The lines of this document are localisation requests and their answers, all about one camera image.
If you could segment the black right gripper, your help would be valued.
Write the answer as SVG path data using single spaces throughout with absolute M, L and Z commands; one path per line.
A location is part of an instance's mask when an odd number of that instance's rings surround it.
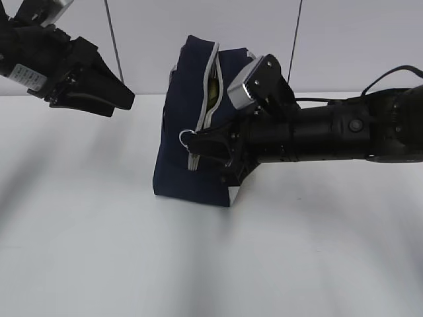
M 297 161 L 291 126 L 295 119 L 297 112 L 285 118 L 253 112 L 239 118 L 230 129 L 215 127 L 194 132 L 188 140 L 188 150 L 193 155 L 226 164 L 221 181 L 240 185 L 260 164 Z M 230 143 L 230 149 L 223 143 Z

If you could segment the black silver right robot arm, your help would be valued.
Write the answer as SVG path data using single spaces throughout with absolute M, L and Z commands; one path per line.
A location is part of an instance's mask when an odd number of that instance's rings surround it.
M 300 108 L 290 119 L 245 115 L 195 133 L 188 150 L 238 186 L 260 164 L 366 160 L 422 162 L 422 87 L 392 88 Z

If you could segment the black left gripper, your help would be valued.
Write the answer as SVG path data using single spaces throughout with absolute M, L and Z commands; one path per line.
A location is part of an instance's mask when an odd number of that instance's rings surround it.
M 54 24 L 28 25 L 1 11 L 1 76 L 28 94 L 65 108 L 111 117 L 131 110 L 135 94 L 88 40 L 72 39 Z

